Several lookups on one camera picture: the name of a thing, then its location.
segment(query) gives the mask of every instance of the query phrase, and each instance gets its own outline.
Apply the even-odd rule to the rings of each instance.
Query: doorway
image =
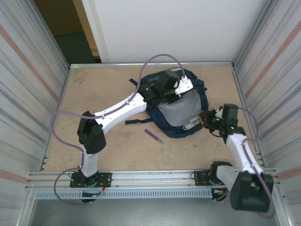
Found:
[[[81,0],[34,0],[68,64],[101,63]]]

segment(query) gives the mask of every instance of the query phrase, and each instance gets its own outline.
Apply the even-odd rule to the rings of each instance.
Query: cable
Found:
[[[219,136],[219,135],[215,135],[213,133],[210,133],[210,134],[213,135],[213,136],[215,136],[215,137],[221,138],[221,136]]]
[[[97,181],[99,184],[100,184],[100,186],[103,188],[103,192],[104,192],[104,189],[107,187],[107,182],[105,181],[105,179],[103,179],[103,178],[99,178],[98,179],[98,181]]]
[[[72,176],[70,176],[70,173],[71,173],[71,172],[76,173],[75,171],[70,171],[70,172],[68,173],[68,176],[69,176],[70,178],[72,178]]]
[[[143,70],[145,69],[146,65],[151,62],[153,59],[157,58],[157,57],[170,57],[172,58],[178,65],[179,67],[181,68],[182,70],[182,73],[183,73],[183,78],[186,77],[185,75],[185,71],[184,71],[184,68],[183,66],[181,65],[181,63],[172,55],[169,55],[169,54],[165,54],[165,53],[162,53],[162,54],[157,54],[153,57],[151,57],[148,61],[145,62],[145,64],[142,66],[140,72],[139,72],[139,81],[138,81],[138,84],[136,86],[136,89],[134,91],[134,93],[132,94],[132,96],[130,97],[130,99],[128,100],[128,102],[130,102],[134,97],[135,95],[137,94],[138,90],[139,90],[139,87],[140,87],[140,83],[141,83],[141,77],[142,77],[142,72]],[[66,203],[66,204],[70,204],[70,205],[85,205],[87,203],[76,203],[76,202],[68,202],[66,200],[63,200],[61,199],[57,192],[56,192],[56,184],[60,178],[60,176],[68,171],[71,171],[71,170],[81,170],[83,168],[83,165],[84,165],[84,150],[80,147],[80,146],[76,146],[76,145],[73,145],[71,143],[68,143],[66,141],[63,141],[61,138],[58,137],[58,135],[55,133],[55,130],[54,130],[54,118],[56,117],[56,115],[58,114],[68,114],[68,115],[72,115],[72,116],[76,116],[76,117],[80,117],[82,119],[100,119],[102,117],[105,117],[105,116],[108,116],[116,111],[119,111],[121,108],[123,108],[124,106],[126,106],[127,103],[125,102],[124,104],[122,104],[121,106],[115,108],[114,110],[110,111],[110,112],[107,112],[105,113],[104,115],[99,115],[99,116],[94,116],[94,117],[89,117],[89,116],[84,116],[84,115],[80,115],[80,114],[75,114],[75,113],[72,113],[72,112],[67,112],[67,111],[57,111],[55,113],[53,113],[50,117],[50,120],[49,120],[49,124],[50,124],[50,128],[51,128],[51,131],[52,131],[52,134],[53,136],[58,140],[60,141],[61,143],[65,144],[65,145],[68,145],[68,146],[71,146],[71,147],[74,147],[76,149],[79,149],[80,152],[81,152],[81,163],[80,163],[80,166],[78,168],[72,168],[72,169],[67,169],[65,171],[63,171],[61,174],[58,175],[58,177],[55,179],[55,183],[54,183],[54,186],[53,186],[53,190],[54,190],[54,193],[55,193],[55,196],[62,202]]]
[[[219,198],[217,198],[217,199],[215,199],[214,201],[219,201],[219,200],[221,200],[223,197],[225,197],[227,194],[229,194],[230,192],[229,192],[229,190],[227,190],[226,192],[225,192],[225,194],[223,194],[221,197],[219,197]]]
[[[192,178],[191,176],[192,176],[192,174],[193,174],[195,171],[197,171],[197,170],[203,170],[203,171],[206,171],[207,169],[195,169],[195,170],[190,174],[190,178],[191,178],[191,179],[194,180],[194,178]]]
[[[246,142],[247,140],[250,140],[250,141],[255,142],[255,141],[258,139],[258,136],[259,136],[259,128],[258,128],[258,125],[257,125],[257,121],[256,121],[254,115],[253,115],[249,110],[247,110],[247,109],[245,109],[245,108],[242,108],[242,107],[238,107],[238,108],[241,109],[241,110],[243,110],[243,111],[245,111],[245,112],[247,112],[247,113],[249,113],[249,115],[253,118],[254,123],[255,123],[255,127],[256,127],[255,138],[254,138],[254,139],[246,138],[246,139],[244,139],[244,140],[242,141],[242,144],[241,144],[241,145],[242,145],[242,147],[243,147],[243,150],[244,150],[244,153],[245,153],[245,155],[246,155],[246,158],[248,159],[250,165],[252,166],[252,169],[254,170],[255,174],[257,175],[259,181],[261,182],[261,184],[262,184],[262,186],[263,186],[263,188],[264,188],[264,190],[265,190],[265,192],[266,192],[266,194],[267,194],[267,196],[268,196],[268,198],[269,198],[269,200],[270,200],[270,203],[271,203],[271,205],[273,206],[273,209],[272,209],[273,212],[272,212],[272,214],[271,214],[270,216],[266,216],[266,215],[263,215],[263,214],[261,214],[261,213],[259,213],[259,215],[262,216],[262,217],[264,217],[264,218],[271,219],[271,218],[274,218],[274,216],[275,216],[275,214],[276,214],[275,204],[274,204],[274,202],[273,202],[273,199],[272,199],[272,196],[271,196],[271,194],[270,194],[270,191],[269,191],[269,188],[268,188],[267,184],[264,182],[262,176],[259,174],[259,172],[257,171],[256,167],[253,166],[253,162],[252,162],[252,160],[251,160],[251,158],[250,158],[250,156],[249,156],[249,154],[248,154],[248,152],[247,152],[247,150],[246,150],[246,146],[245,146],[245,142]]]

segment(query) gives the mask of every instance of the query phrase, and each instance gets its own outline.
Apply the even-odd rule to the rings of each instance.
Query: red stripe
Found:
[[[246,98],[249,97],[250,93],[253,91],[253,89],[257,86],[257,84],[260,82],[260,80],[265,76],[265,74],[268,72],[268,70],[272,67],[272,65],[275,63],[275,61],[278,59],[278,57],[284,52],[284,50],[291,44],[291,42],[294,40],[294,38],[297,36],[299,31],[301,30],[301,20],[300,22],[295,26],[295,28],[292,30],[292,32],[288,35],[286,40],[283,42],[277,53],[273,56],[273,58],[270,60],[270,62],[265,66],[263,71],[260,73],[258,78],[255,80],[253,85],[250,87],[250,89],[246,92]]]
[[[7,180],[12,180],[12,181],[16,181],[16,182],[20,182],[20,183],[27,183],[27,178],[22,177],[20,175],[17,175],[15,173],[12,172],[8,172],[6,170],[0,169],[0,178],[4,178]]]
[[[26,57],[26,55],[21,51],[21,49],[17,46],[17,44],[13,41],[10,35],[6,32],[2,25],[0,25],[0,34],[7,41],[7,43],[13,48],[13,50],[19,55],[21,60],[26,64],[26,66],[31,70],[31,72],[37,77],[37,79],[42,83],[45,89],[51,94],[51,96],[58,100],[58,96],[51,89],[51,87],[46,83],[46,81],[42,78],[38,70],[32,65],[30,60]]]
[[[279,180],[284,180],[284,179],[295,177],[295,176],[300,175],[300,174],[301,174],[301,166],[292,168],[292,169],[284,171],[282,173],[279,173],[278,174],[278,179]]]

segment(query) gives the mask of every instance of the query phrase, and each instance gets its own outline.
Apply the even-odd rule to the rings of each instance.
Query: backpack strap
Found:
[[[138,83],[134,79],[130,79],[129,81],[137,87]]]
[[[143,119],[143,120],[140,120],[140,119],[126,120],[126,125],[129,125],[129,124],[136,124],[136,123],[148,123],[148,122],[150,122],[150,121],[153,121],[153,119],[148,118],[148,119]]]
[[[209,104],[208,104],[207,96],[205,94],[207,88],[204,86],[204,82],[200,79],[193,79],[191,82],[193,85],[192,89],[197,90],[201,98],[202,110],[208,110]]]

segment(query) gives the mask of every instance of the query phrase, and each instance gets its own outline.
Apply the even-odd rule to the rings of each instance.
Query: wooden table surface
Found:
[[[241,106],[238,92],[228,66],[189,66],[205,82],[209,109],[225,103]],[[147,67],[144,75],[167,70],[168,67]],[[139,67],[78,68],[72,69],[61,110],[82,114],[89,110],[99,112],[128,97],[135,89],[128,80],[138,79]],[[146,112],[130,119],[148,118]],[[239,126],[250,136],[245,115],[238,112]],[[63,140],[79,145],[77,128],[79,118],[59,115],[55,131]],[[143,130],[147,128],[164,141],[157,142]],[[172,139],[161,132],[153,122],[125,125],[124,122],[106,134],[107,146],[99,153],[99,170],[184,170],[208,169],[213,161],[229,161],[235,165],[222,138],[202,129],[192,136]],[[62,171],[80,164],[80,152],[52,140],[46,171]]]

